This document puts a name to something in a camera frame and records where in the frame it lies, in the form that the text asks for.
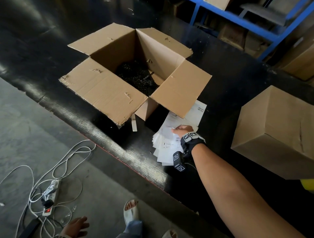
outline yellow object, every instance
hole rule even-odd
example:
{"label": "yellow object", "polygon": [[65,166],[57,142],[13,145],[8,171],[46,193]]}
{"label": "yellow object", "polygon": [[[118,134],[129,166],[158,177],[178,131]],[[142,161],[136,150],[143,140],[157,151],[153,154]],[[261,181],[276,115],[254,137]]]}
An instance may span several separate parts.
{"label": "yellow object", "polygon": [[306,190],[314,192],[314,179],[301,179],[301,183]]}

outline wrist-mounted device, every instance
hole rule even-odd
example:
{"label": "wrist-mounted device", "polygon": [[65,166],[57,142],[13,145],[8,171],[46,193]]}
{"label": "wrist-mounted device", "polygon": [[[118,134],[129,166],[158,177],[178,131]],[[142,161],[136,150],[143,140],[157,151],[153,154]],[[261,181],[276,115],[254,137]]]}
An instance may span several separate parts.
{"label": "wrist-mounted device", "polygon": [[196,132],[188,132],[184,134],[181,138],[181,146],[183,149],[183,153],[177,151],[173,154],[173,166],[175,169],[179,170],[180,172],[186,169],[186,161],[188,159],[192,159],[192,149],[197,144],[205,144],[205,139],[201,137]]}

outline blue jeans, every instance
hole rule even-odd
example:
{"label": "blue jeans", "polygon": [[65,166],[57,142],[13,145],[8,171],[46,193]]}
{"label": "blue jeans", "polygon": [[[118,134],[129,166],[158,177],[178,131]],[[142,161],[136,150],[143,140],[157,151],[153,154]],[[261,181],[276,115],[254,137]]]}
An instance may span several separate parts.
{"label": "blue jeans", "polygon": [[117,238],[142,238],[143,222],[130,221],[127,224],[124,232],[117,236]]}

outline human hand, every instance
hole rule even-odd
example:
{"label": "human hand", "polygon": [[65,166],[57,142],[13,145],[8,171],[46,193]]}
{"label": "human hand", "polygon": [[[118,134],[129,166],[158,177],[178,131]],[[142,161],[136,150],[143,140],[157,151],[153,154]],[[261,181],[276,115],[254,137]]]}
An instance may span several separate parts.
{"label": "human hand", "polygon": [[89,227],[89,223],[84,223],[87,220],[87,217],[79,217],[75,218],[73,221],[70,221],[63,230],[60,235],[68,235],[72,238],[83,237],[87,235],[87,231],[80,231],[82,229],[86,229]]}
{"label": "human hand", "polygon": [[191,126],[180,125],[176,129],[171,129],[172,133],[177,134],[180,138],[188,132],[193,131]]}

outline paper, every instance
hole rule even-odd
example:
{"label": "paper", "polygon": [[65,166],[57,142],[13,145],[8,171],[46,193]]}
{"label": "paper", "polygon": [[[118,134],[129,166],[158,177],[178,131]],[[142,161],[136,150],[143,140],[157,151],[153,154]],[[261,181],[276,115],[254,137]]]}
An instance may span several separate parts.
{"label": "paper", "polygon": [[163,166],[172,166],[172,156],[175,152],[181,151],[181,142],[178,135],[173,134],[171,129],[179,125],[190,125],[197,132],[198,125],[206,109],[206,104],[196,101],[190,111],[182,119],[176,114],[169,112],[159,131],[153,136],[153,147],[156,149],[153,153],[157,157],[157,162],[161,162]]}

